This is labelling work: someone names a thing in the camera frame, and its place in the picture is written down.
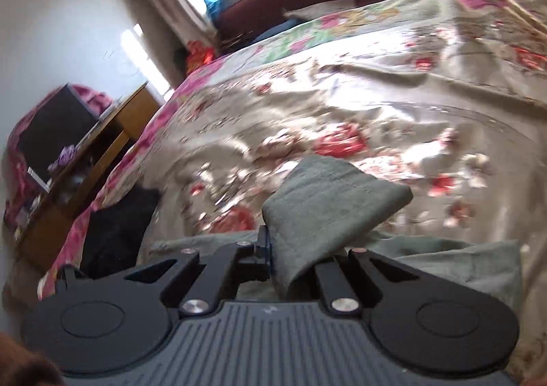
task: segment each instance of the black cloth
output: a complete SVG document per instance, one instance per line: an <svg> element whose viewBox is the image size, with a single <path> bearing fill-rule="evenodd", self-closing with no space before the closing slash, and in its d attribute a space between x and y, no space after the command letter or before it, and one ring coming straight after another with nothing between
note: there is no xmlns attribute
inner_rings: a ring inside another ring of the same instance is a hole
<svg viewBox="0 0 547 386"><path fill-rule="evenodd" d="M144 232L160 200L158 190L135 185L114 206L91 214L80 270L97 279L135 266Z"/></svg>

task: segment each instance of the bed sheet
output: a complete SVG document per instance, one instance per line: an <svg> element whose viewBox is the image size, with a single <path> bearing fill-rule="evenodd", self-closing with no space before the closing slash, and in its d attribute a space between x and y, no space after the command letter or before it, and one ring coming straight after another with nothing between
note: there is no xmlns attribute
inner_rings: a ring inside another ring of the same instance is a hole
<svg viewBox="0 0 547 386"><path fill-rule="evenodd" d="M93 210L137 182L163 197L141 248L252 229L308 153L410 184L384 231L518 240L521 340L547 366L547 0L388 0L307 22L193 73L77 218L40 283L78 265Z"/></svg>

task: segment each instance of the silver bolt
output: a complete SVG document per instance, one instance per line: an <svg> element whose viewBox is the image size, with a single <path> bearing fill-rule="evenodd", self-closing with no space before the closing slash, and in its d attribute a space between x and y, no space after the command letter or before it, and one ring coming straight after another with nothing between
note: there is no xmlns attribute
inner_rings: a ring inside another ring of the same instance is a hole
<svg viewBox="0 0 547 386"><path fill-rule="evenodd" d="M332 302L331 306L338 312L353 312L359 308L359 303L353 298L338 298Z"/></svg>
<svg viewBox="0 0 547 386"><path fill-rule="evenodd" d="M209 309L209 303L203 300L188 300L182 305L182 309L188 313L202 313Z"/></svg>

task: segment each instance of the ribbed gray panel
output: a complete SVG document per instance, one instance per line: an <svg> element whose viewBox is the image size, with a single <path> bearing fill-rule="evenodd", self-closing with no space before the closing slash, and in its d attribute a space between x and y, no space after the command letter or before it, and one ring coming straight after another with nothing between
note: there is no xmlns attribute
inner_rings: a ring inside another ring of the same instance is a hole
<svg viewBox="0 0 547 386"><path fill-rule="evenodd" d="M67 378L70 386L511 386L502 372L469 380L426 378L402 369L355 320L316 303L226 303L186 320L169 344L133 370Z"/></svg>

